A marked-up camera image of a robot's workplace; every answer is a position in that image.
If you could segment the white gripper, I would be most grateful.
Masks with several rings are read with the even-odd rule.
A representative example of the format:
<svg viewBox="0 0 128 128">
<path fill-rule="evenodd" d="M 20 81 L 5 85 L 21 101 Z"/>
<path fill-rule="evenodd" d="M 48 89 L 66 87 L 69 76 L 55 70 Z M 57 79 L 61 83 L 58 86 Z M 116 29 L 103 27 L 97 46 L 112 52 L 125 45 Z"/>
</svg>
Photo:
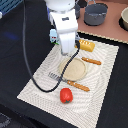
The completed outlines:
<svg viewBox="0 0 128 128">
<path fill-rule="evenodd" d="M 50 21 L 56 28 L 62 54 L 70 53 L 74 49 L 76 31 L 78 29 L 75 10 L 72 9 L 66 13 L 51 12 Z"/>
</svg>

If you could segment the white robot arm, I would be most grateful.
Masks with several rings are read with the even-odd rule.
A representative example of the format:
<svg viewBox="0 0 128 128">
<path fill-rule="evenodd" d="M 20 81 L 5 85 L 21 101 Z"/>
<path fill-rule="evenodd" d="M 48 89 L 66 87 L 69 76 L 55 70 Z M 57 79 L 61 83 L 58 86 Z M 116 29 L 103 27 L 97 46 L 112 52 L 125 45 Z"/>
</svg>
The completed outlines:
<svg viewBox="0 0 128 128">
<path fill-rule="evenodd" d="M 78 23 L 75 15 L 75 0 L 44 0 L 49 10 L 49 20 L 55 27 L 62 54 L 74 49 Z"/>
</svg>

